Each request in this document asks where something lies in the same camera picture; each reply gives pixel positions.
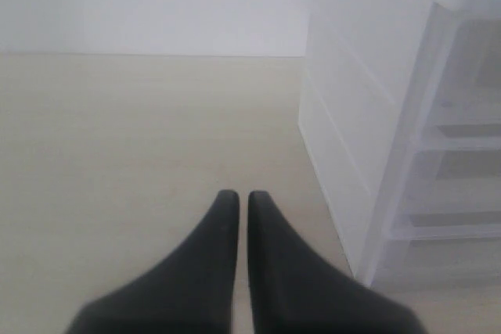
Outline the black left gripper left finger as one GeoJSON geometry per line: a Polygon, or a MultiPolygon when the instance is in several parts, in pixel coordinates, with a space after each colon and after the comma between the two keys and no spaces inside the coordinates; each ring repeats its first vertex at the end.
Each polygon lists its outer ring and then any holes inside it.
{"type": "Polygon", "coordinates": [[[86,304],[69,333],[230,333],[240,199],[221,190],[200,223],[137,279],[86,304]]]}

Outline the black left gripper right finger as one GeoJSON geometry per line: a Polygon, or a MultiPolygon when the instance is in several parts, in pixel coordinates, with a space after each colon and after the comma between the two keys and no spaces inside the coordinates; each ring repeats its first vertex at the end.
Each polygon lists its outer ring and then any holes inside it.
{"type": "Polygon", "coordinates": [[[256,333],[423,333],[408,308],[349,278],[293,229],[266,191],[247,210],[247,270],[256,333]]]}

